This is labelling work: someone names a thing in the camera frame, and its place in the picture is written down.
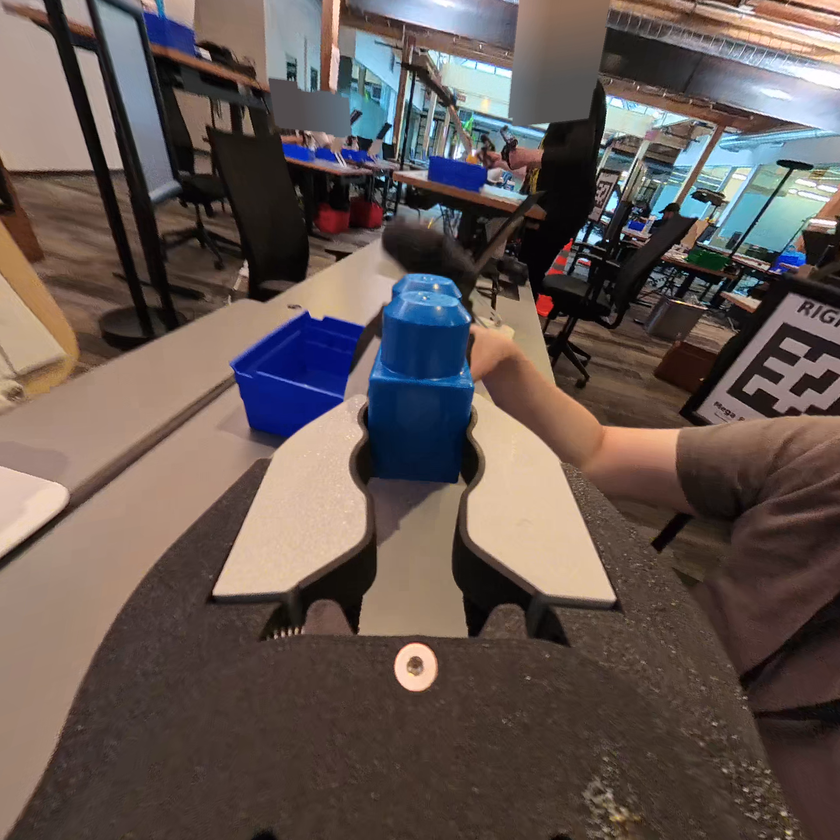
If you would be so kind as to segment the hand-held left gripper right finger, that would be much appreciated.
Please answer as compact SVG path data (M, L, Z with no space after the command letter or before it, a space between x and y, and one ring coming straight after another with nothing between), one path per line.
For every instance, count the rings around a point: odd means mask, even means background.
M552 449L476 395L465 452L476 455L458 509L467 550L548 605L615 606L612 583Z

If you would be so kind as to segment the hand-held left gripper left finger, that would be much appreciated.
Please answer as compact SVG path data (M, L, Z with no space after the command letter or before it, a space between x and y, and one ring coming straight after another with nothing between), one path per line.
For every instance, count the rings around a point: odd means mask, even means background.
M297 601L355 561L344 593L359 601L376 570L373 502L359 458L367 399L354 395L275 451L217 577L217 602Z

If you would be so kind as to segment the blue plastic bin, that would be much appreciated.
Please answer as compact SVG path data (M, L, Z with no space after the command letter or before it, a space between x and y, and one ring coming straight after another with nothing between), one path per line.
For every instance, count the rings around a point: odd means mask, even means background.
M363 330L301 311L234 358L250 427L288 438L341 404Z

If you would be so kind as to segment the blue two-stud building block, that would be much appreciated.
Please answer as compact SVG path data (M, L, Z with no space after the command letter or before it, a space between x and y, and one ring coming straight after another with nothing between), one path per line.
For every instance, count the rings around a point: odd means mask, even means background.
M458 482L474 398L470 325L452 280L414 273L395 283L367 392L375 477Z

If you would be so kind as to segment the person's right forearm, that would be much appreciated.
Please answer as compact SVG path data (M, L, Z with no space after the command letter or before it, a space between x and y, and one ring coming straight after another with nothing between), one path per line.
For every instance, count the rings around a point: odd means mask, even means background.
M494 362L481 380L499 408L605 496L697 513L679 482L678 429L605 426L519 353Z

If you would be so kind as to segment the person's right hand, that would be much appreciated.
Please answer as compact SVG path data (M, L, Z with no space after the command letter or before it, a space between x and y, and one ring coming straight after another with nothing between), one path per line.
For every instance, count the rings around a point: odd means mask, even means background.
M466 358L473 382L515 371L529 361L511 338L476 324L469 328Z

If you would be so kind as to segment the wooden work desk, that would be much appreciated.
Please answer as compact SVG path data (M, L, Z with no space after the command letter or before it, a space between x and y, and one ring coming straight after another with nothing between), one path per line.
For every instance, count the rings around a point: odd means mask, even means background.
M486 216L509 216L524 202L527 196L502 190L491 185L483 185L480 190L473 192L460 187L430 182L425 171L397 171L393 181L411 186L421 192L432 193L437 196L437 202L452 207L467 205L474 208L475 213Z
M51 35L54 34L45 10L38 10L35 7L12 2L2 2L2 9L8 14L29 21L49 32ZM74 47L87 51L96 51L98 42L91 26L70 20L68 27L70 31L70 43ZM207 76L231 81L254 92L270 92L267 84L260 82L258 79L248 77L243 73L231 70L220 63L190 56L186 52L162 45L152 44L150 49L152 56L156 59L168 60L180 67L189 67Z

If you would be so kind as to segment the black tilted board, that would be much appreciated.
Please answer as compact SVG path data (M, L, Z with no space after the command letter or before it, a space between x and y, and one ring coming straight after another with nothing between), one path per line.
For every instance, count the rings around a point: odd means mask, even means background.
M484 249L479 253L475 259L474 269L472 271L472 280L477 280L480 277L483 269L487 266L490 259L497 256L497 252L503 249L507 243L510 234L519 226L520 222L527 216L531 209L539 207L539 201L542 199L545 191L537 191L525 197L520 202L515 211L509 215L504 223L499 226L496 233L489 238Z

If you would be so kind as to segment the black office chair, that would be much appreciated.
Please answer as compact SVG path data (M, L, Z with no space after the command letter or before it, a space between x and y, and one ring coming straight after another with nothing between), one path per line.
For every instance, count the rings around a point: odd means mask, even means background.
M204 219L214 216L214 205L223 205L226 199L224 185L215 174L196 172L196 156L192 137L189 134L174 91L169 87L161 89L167 136L173 152L181 194L178 198L183 207L192 207L195 222L192 227L176 230L161 237L166 255L174 248L195 241L208 251L216 270L224 268L223 254L233 257L242 255L239 242L226 238L205 226Z
M268 301L308 274L308 227L280 136L209 127L207 140L248 265L249 299Z
M688 235L696 221L695 217L675 215L623 261L594 255L587 280L571 275L543 279L542 293L552 302L547 324L565 318L562 330L548 344L549 359L551 364L560 357L571 362L578 372L576 388L582 389L589 382L586 366L592 358L571 341L578 322L592 322L611 331L620 326L654 268Z

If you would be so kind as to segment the brown cardboard box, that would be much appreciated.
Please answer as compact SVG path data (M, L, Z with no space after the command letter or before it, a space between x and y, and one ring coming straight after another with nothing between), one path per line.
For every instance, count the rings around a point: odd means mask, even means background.
M719 352L688 341L676 341L655 368L654 377L694 395L711 372Z

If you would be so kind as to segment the person's brown shirt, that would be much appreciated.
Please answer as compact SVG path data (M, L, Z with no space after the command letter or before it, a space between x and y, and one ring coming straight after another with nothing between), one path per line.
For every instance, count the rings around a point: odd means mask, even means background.
M679 431L679 484L730 522L695 589L740 677L773 770L810 838L838 838L838 417Z

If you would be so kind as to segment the grey waste bin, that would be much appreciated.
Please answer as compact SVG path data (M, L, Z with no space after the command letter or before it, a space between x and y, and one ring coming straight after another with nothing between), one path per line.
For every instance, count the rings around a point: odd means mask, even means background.
M667 342L683 340L706 314L708 307L671 297L660 297L644 321L647 335Z

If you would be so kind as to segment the black and white marker sign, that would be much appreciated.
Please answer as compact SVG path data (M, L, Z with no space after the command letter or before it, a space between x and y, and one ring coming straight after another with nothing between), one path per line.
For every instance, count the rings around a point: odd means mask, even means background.
M779 280L679 414L696 426L838 416L838 277Z

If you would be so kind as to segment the printed instruction sheet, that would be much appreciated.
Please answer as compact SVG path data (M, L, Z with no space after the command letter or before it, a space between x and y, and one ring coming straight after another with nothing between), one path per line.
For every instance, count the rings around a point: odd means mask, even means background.
M67 360L67 353L1 276L2 413L25 400L26 375Z

